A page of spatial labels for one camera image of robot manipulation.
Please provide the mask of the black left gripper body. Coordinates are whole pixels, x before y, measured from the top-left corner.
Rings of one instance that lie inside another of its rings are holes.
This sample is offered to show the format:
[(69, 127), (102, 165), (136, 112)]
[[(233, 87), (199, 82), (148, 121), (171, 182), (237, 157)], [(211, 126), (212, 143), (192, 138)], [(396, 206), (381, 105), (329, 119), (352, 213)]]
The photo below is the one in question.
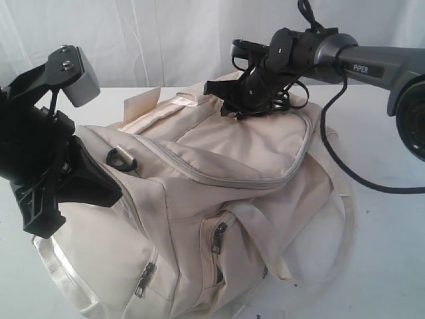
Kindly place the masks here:
[(57, 97), (54, 89), (49, 108), (14, 106), (1, 111), (1, 177), (10, 183), (23, 230), (44, 239), (66, 221), (56, 192), (75, 131), (74, 122), (56, 111)]

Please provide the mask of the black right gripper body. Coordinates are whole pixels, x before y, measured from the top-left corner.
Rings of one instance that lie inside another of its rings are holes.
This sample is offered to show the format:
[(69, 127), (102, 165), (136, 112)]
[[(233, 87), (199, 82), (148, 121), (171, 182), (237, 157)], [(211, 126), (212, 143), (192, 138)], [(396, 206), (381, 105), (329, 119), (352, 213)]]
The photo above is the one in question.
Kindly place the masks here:
[(239, 79), (226, 82), (220, 115), (237, 118), (263, 115), (271, 110), (278, 92), (295, 79), (293, 73), (276, 73), (267, 68), (264, 61), (259, 62)]

